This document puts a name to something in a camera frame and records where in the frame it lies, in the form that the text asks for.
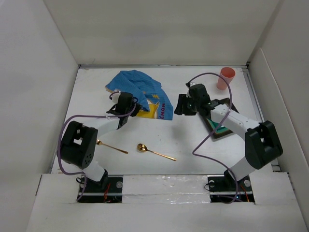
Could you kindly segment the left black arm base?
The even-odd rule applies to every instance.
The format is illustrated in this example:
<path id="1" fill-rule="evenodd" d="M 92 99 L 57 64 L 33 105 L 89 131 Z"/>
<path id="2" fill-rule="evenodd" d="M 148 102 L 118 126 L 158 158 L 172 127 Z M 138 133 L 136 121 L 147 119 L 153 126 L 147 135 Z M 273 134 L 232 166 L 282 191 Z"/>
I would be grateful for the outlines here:
<path id="1" fill-rule="evenodd" d="M 77 177 L 79 184 L 77 202 L 79 203 L 122 203 L 123 176 L 111 175 L 105 189 L 101 190 L 91 180 L 87 180 L 84 192 L 84 177 Z"/>

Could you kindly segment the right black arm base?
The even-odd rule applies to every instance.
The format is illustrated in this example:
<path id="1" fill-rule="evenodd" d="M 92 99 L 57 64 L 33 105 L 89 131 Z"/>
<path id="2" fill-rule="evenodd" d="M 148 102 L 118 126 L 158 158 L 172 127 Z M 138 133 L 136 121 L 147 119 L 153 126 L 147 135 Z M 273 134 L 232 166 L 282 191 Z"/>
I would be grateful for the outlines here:
<path id="1" fill-rule="evenodd" d="M 204 189 L 210 195 L 211 203 L 254 203 L 253 189 L 249 175 L 238 181 L 238 186 L 231 177 L 223 174 L 207 176 Z"/>

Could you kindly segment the gold fork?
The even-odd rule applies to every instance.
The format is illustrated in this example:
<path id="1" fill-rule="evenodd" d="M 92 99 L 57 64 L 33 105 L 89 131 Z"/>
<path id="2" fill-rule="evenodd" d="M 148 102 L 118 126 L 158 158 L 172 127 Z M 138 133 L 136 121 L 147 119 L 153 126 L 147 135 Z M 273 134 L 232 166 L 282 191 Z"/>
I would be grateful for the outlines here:
<path id="1" fill-rule="evenodd" d="M 111 146 L 111 145 L 108 145 L 108 144 L 105 144 L 105 143 L 103 143 L 101 140 L 96 140 L 96 145 L 103 145 L 103 146 L 112 148 L 112 149 L 114 149 L 114 150 L 117 150 L 117 151 L 119 151 L 119 152 L 122 152 L 122 153 L 124 153 L 124 154 L 128 154 L 127 151 L 122 150 L 122 149 L 119 149 L 119 148 L 116 148 L 116 147 Z"/>

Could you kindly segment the gold spoon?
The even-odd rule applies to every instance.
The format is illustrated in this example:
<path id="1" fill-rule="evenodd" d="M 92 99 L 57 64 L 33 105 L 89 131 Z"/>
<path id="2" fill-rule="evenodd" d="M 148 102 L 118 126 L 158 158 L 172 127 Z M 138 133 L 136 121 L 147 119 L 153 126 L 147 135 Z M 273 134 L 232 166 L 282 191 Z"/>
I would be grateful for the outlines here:
<path id="1" fill-rule="evenodd" d="M 170 156 L 167 156 L 167 155 L 164 155 L 164 154 L 161 154 L 161 153 L 149 150 L 146 145 L 141 144 L 141 143 L 137 145 L 137 150 L 139 150 L 140 152 L 151 152 L 153 154 L 159 155 L 159 156 L 167 158 L 169 160 L 177 161 L 176 158 L 173 158 L 173 157 L 170 157 Z"/>

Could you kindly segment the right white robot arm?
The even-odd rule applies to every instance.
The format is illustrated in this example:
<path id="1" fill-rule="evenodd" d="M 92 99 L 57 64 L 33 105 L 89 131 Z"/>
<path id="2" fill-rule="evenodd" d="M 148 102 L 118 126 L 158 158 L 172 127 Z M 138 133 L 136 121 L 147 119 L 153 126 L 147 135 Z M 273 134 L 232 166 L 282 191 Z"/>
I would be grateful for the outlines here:
<path id="1" fill-rule="evenodd" d="M 188 92 L 180 94 L 176 115 L 200 116 L 218 123 L 237 134 L 245 142 L 244 157 L 224 172 L 223 184 L 235 190 L 241 180 L 260 170 L 283 154 L 283 148 L 274 124 L 258 122 L 232 110 L 231 104 L 222 100 L 211 100 L 203 84 L 187 84 Z"/>

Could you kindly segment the green square plate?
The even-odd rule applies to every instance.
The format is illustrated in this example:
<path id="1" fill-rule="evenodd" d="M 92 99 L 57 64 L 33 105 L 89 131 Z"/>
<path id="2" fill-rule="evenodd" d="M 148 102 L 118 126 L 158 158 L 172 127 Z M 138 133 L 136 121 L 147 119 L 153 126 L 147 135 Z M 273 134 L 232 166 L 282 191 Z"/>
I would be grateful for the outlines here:
<path id="1" fill-rule="evenodd" d="M 224 99 L 219 100 L 219 102 L 223 103 L 223 104 L 225 104 L 229 107 L 230 99 L 224 98 Z M 204 116 L 200 116 L 200 118 L 202 119 L 202 121 L 203 121 L 204 125 L 206 126 L 206 129 L 208 130 L 208 132 L 212 132 L 218 126 L 218 123 L 216 123 L 212 120 L 209 120 Z M 220 139 L 222 137 L 228 136 L 232 133 L 233 133 L 233 131 L 231 131 L 230 129 L 228 129 L 224 126 L 221 126 L 220 128 L 218 128 L 218 130 L 211 137 L 212 137 L 212 139 L 216 140 L 216 139 Z"/>

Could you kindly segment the pink plastic cup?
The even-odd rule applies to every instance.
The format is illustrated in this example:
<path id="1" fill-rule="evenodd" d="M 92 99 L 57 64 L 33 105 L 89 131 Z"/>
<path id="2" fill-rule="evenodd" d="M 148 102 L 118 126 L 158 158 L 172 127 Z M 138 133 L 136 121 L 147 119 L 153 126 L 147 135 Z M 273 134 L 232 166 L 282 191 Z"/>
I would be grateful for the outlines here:
<path id="1" fill-rule="evenodd" d="M 236 72 L 233 68 L 223 67 L 220 70 L 220 74 L 219 74 L 220 77 L 218 78 L 217 88 L 219 90 L 227 89 L 227 85 L 231 83 L 235 75 L 236 75 Z"/>

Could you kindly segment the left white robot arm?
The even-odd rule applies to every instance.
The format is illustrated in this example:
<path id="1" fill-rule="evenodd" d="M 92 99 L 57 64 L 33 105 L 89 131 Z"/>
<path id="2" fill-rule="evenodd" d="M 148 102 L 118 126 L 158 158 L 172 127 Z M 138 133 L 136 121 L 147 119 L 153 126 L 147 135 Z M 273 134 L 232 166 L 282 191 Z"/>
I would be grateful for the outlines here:
<path id="1" fill-rule="evenodd" d="M 104 191 L 108 185 L 108 172 L 95 160 L 97 139 L 123 127 L 128 118 L 135 117 L 141 109 L 138 98 L 127 92 L 110 95 L 114 105 L 105 114 L 74 115 L 63 124 L 58 144 L 57 159 L 61 171 L 66 175 L 81 174 L 82 184 L 96 191 Z"/>

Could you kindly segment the blue yellow printed cloth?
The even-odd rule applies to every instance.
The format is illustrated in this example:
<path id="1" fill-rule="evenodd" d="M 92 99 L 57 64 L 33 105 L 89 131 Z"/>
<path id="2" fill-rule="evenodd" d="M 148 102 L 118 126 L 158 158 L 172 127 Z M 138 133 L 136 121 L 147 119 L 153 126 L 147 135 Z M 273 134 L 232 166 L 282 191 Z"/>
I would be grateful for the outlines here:
<path id="1" fill-rule="evenodd" d="M 109 92 L 128 92 L 137 97 L 141 109 L 137 116 L 143 118 L 172 120 L 173 106 L 160 82 L 137 71 L 120 71 L 106 86 Z"/>

